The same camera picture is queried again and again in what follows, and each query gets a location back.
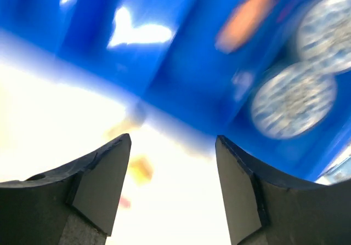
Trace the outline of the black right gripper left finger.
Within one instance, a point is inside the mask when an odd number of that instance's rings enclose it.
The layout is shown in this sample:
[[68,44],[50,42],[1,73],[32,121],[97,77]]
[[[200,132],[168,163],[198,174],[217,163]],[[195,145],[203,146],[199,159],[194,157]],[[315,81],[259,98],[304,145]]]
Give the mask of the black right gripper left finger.
[[1,244],[105,244],[131,151],[122,134],[24,181],[1,183]]

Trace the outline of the blue jar patterned lid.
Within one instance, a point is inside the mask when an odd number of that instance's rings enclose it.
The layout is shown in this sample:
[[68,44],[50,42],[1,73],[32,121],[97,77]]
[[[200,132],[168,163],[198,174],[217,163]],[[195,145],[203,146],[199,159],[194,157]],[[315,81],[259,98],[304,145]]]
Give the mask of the blue jar patterned lid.
[[350,0],[316,0],[296,33],[300,59],[328,72],[350,70]]

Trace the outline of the pink clear case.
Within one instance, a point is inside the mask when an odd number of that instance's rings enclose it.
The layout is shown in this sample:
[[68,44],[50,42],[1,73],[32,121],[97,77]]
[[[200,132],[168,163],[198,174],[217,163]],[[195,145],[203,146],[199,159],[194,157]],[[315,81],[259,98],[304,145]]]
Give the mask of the pink clear case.
[[123,209],[129,209],[131,207],[131,201],[125,196],[121,196],[118,204]]

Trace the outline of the blue jar sideways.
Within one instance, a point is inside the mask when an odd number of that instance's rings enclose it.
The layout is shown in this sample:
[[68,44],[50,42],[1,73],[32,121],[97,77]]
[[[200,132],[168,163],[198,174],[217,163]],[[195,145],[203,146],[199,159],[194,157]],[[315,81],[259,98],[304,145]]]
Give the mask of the blue jar sideways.
[[265,136],[290,139],[324,119],[336,97],[333,74],[312,63],[298,62],[260,86],[251,102],[251,118]]

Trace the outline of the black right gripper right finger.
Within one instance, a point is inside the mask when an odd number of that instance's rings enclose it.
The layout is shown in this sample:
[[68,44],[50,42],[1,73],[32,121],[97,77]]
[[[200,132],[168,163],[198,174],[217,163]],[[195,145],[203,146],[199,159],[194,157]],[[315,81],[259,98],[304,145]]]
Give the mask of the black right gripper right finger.
[[222,135],[216,159],[232,244],[350,244],[349,180],[291,176]]

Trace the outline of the orange clear case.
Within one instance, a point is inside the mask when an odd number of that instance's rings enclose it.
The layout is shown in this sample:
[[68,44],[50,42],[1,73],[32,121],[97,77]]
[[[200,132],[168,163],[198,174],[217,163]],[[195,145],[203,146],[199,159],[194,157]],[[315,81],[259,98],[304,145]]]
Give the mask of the orange clear case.
[[216,38],[216,48],[231,53],[246,44],[275,5],[275,0],[243,0]]

